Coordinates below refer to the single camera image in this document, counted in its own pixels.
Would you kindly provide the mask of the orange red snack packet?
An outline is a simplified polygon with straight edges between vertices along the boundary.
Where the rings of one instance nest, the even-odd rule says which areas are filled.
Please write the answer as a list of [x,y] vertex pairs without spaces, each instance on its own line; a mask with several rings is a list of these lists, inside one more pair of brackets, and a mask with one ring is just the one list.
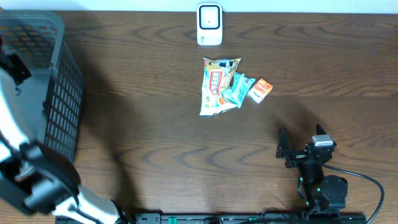
[[257,104],[272,91],[273,85],[267,80],[260,78],[248,91],[248,96]]

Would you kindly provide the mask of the green snack packet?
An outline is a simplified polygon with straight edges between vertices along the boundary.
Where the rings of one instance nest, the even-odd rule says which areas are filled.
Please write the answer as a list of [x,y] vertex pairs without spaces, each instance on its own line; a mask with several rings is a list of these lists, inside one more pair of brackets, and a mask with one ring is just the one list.
[[233,84],[221,94],[224,98],[240,108],[255,80],[255,78],[246,77],[243,73],[235,72],[233,75]]

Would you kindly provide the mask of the large orange white snack bag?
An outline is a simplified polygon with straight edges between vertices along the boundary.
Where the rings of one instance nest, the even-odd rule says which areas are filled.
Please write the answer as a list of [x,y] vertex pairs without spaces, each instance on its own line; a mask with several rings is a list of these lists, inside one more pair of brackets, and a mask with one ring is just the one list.
[[230,87],[241,58],[203,59],[200,116],[210,117],[235,109],[237,105],[224,98],[222,92]]

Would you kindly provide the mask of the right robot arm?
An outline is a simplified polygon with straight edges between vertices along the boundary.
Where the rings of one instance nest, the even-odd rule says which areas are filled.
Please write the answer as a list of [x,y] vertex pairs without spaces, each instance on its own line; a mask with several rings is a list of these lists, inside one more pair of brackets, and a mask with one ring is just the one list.
[[316,135],[302,150],[290,147],[287,135],[279,130],[276,158],[285,159],[286,168],[299,171],[298,193],[307,202],[308,209],[302,212],[304,219],[315,215],[337,215],[346,207],[348,182],[336,175],[325,175],[323,166],[332,159],[336,142],[317,124]]

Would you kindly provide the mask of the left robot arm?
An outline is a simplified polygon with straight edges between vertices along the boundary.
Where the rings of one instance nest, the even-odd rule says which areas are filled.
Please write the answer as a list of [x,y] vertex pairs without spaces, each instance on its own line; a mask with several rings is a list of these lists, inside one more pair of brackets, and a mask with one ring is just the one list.
[[79,223],[130,223],[114,201],[81,184],[73,164],[38,142],[17,102],[30,71],[16,54],[1,53],[1,198],[25,214]]

